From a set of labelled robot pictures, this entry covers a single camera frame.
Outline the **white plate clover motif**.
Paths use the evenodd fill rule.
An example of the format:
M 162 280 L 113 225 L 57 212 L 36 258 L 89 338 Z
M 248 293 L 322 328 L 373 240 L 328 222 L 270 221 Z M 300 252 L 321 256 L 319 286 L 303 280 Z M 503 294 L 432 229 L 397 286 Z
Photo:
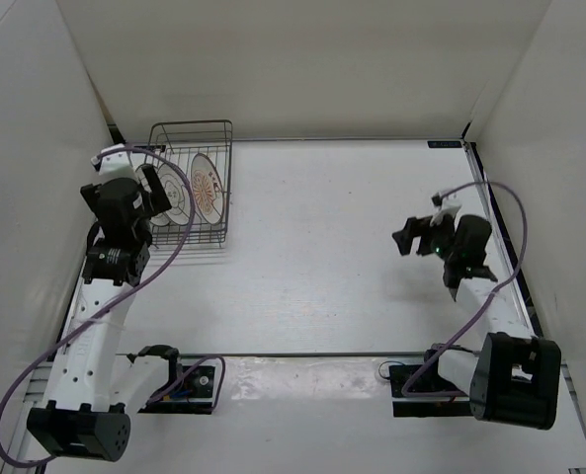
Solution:
M 187 225 L 190 221 L 191 205 L 185 184 L 179 175 L 165 164 L 158 168 L 157 175 L 171 207 L 169 210 L 152 217 L 151 223 L 159 227 L 170 224 Z

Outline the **orange sunburst plate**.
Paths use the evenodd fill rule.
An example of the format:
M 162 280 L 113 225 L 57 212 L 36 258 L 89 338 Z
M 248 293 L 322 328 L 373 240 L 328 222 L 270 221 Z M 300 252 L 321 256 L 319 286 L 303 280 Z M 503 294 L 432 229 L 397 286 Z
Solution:
M 210 225 L 218 225 L 224 212 L 224 189 L 210 158 L 197 153 L 191 165 L 191 184 L 201 217 Z

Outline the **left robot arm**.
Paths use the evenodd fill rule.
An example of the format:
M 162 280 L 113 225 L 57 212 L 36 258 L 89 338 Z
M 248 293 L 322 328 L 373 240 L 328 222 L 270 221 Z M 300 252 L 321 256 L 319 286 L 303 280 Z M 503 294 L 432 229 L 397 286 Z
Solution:
M 131 419 L 155 392 L 180 390 L 184 372 L 170 347 L 146 347 L 113 376 L 127 313 L 150 257 L 151 217 L 169 209 L 155 168 L 141 166 L 80 191 L 102 233 L 87 249 L 74 329 L 64 338 L 60 377 L 27 429 L 52 457 L 116 462 L 125 454 Z

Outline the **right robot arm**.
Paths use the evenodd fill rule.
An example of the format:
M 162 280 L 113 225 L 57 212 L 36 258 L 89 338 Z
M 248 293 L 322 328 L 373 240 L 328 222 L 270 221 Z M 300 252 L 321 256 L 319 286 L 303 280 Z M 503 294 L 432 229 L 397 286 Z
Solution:
M 499 292 L 486 264 L 490 223 L 477 215 L 410 217 L 393 233 L 401 255 L 434 255 L 443 262 L 443 284 L 469 313 L 460 329 L 476 330 L 478 351 L 459 336 L 429 349 L 400 387 L 406 399 L 464 398 L 478 420 L 547 431 L 556 419 L 561 350 L 521 322 Z

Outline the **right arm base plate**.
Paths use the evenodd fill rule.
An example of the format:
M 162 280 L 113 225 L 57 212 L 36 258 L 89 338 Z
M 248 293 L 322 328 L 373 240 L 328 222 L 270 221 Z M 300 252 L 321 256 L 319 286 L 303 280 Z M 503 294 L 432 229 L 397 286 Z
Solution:
M 377 376 L 389 384 L 394 418 L 471 417 L 467 396 L 458 396 L 459 390 L 440 377 L 435 368 L 428 369 L 409 389 L 415 397 L 405 397 L 402 389 L 419 367 L 419 364 L 386 360 L 377 368 Z

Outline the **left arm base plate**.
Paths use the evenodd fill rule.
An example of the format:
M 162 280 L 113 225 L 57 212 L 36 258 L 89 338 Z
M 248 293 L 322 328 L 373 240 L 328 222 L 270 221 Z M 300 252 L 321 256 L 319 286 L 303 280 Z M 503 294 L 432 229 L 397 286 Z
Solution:
M 222 356 L 208 357 L 181 365 L 187 373 L 181 384 L 159 401 L 144 406 L 140 414 L 211 415 L 217 407 L 226 375 L 226 360 Z

